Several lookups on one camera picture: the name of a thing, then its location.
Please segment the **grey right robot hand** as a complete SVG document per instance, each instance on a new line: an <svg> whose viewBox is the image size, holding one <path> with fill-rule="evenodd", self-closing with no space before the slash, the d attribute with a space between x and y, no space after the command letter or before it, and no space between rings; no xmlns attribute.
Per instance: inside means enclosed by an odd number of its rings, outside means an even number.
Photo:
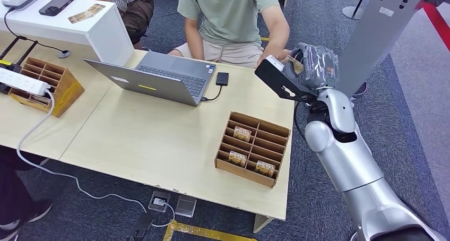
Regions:
<svg viewBox="0 0 450 241"><path fill-rule="evenodd" d="M309 90L336 88L339 82L338 56L324 46L300 42L281 63L289 79Z"/></svg>

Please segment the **person's left hand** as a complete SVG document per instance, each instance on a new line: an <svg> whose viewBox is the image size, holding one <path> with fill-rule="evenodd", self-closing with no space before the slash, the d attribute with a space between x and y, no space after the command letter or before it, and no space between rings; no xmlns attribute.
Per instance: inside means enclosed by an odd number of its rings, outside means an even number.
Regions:
<svg viewBox="0 0 450 241"><path fill-rule="evenodd" d="M274 58L276 58L278 61L282 61L283 59L285 59L288 55L290 55L290 50L288 49L283 49L277 53L275 53L273 50L269 50L268 48L266 48L263 53L261 54L260 58L257 61L257 65L259 66L259 64L268 56L273 56Z"/></svg>

